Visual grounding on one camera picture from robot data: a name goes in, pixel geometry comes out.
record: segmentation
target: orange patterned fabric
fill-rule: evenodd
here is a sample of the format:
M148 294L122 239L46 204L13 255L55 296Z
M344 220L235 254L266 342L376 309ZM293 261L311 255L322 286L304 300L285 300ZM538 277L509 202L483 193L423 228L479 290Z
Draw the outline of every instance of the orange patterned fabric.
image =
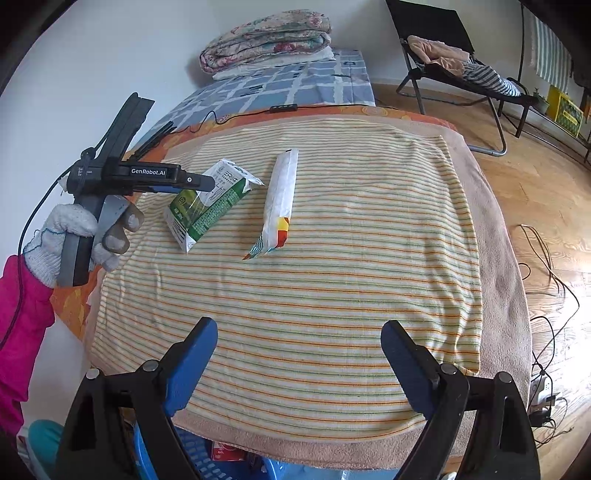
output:
M230 128L256 124L268 120L279 120L282 118L293 118L310 115L387 116L389 118L400 118L403 120L441 125L443 127L457 131L454 125L446 122L445 120L441 120L432 116L420 115L418 113L383 107L329 105L319 106L313 109L300 108L295 112L283 113L268 113L268 110L264 110L254 115L249 113L247 116L237 116L230 118L230 120L222 125L218 125L215 121L209 121L204 123L197 132L195 132L197 128L187 128L179 133L171 134L164 141L161 141L154 149L152 149L142 159L142 161L159 163L164 159L170 148L173 148L176 145L184 143L188 140L192 140L193 138L202 137L214 132L220 132ZM219 122L223 122L224 120L225 118L220 118ZM68 326L72 333L74 333L74 335L76 335L81 340L85 334L86 318L90 311L87 301L90 293L96 287L98 271L99 269L97 268L90 274L89 282L86 285L72 288L57 287L53 292L53 296L51 297L51 304L53 305L55 313Z

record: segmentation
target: blue plaid bed sheet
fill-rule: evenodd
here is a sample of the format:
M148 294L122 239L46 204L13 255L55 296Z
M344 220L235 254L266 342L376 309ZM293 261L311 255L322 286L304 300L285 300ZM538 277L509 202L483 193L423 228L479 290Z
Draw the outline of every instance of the blue plaid bed sheet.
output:
M173 121L178 131L200 123L211 110L219 119L291 103L375 106L361 52L339 49L333 52L334 60L270 67L207 85L162 117L136 145L141 145L168 121Z

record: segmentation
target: white pillow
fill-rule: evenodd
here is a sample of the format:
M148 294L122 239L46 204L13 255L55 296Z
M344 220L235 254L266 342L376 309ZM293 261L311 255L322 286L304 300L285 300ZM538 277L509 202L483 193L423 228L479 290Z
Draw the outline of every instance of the white pillow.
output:
M238 77L240 75L246 75L252 72L256 72L257 70L264 70L269 67L281 67L283 65L292 65L294 63L307 63L309 61L334 59L335 55L332 53L332 49L328 46L314 53L294 53L291 55L279 55L277 57L271 57L270 59L266 60L237 65L235 67L232 67L231 69L217 72L213 75L213 79L225 80L232 77Z

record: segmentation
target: knit glove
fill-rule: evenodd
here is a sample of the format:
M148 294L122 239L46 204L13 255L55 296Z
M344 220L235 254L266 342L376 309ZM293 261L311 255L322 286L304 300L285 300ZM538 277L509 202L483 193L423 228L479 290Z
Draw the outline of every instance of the knit glove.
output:
M129 205L125 213L112 226L92 250L89 271L102 265L113 271L119 265L119 255L127 252L129 240L124 228L136 232L144 221L144 214L135 205ZM57 205L47 217L41 231L24 248L25 262L29 271L45 286L56 286L60 272L61 249L66 232L78 236L93 236L98 222L94 215L81 205Z

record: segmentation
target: white extension socket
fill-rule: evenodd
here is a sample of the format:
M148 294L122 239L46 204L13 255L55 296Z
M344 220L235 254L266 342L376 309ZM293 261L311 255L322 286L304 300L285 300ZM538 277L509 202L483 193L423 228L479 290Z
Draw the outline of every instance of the white extension socket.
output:
M550 379L548 375L542 375L541 378L534 380L530 384L530 411L537 410L537 406L546 401L552 393Z

